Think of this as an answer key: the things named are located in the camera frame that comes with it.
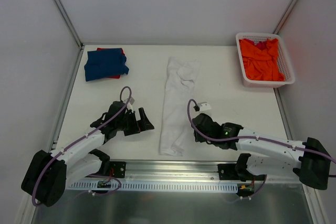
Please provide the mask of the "white t shirt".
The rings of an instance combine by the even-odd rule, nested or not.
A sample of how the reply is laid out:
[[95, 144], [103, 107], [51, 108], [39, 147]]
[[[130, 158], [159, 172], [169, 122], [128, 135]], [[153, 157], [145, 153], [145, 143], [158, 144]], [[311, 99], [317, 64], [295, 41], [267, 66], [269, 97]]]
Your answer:
[[192, 98], [201, 63], [170, 57], [167, 64], [160, 155], [182, 156], [184, 145], [192, 136], [187, 117], [187, 103]]

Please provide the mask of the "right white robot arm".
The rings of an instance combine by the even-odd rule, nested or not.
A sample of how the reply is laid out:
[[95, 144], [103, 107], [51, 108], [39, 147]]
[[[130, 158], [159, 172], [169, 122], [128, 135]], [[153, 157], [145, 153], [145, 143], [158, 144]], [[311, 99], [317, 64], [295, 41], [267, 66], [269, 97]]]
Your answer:
[[252, 176], [297, 177], [301, 183], [326, 190], [334, 159], [321, 142], [271, 138], [235, 123], [218, 124], [204, 113], [191, 119], [196, 142], [223, 150], [240, 151], [235, 174], [241, 181]]

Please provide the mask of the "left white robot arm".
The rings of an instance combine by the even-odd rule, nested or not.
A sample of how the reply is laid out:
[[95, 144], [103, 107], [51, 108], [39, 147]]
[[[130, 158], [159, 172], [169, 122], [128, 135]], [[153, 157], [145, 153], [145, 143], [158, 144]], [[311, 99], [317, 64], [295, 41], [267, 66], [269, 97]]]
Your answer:
[[34, 202], [50, 207], [73, 183], [91, 174], [107, 175], [110, 157], [98, 148], [119, 131], [129, 136], [153, 130], [154, 125], [144, 108], [139, 108], [139, 115], [137, 119], [132, 108], [122, 101], [114, 101], [80, 139], [50, 152], [38, 151], [31, 160], [21, 189], [31, 195]]

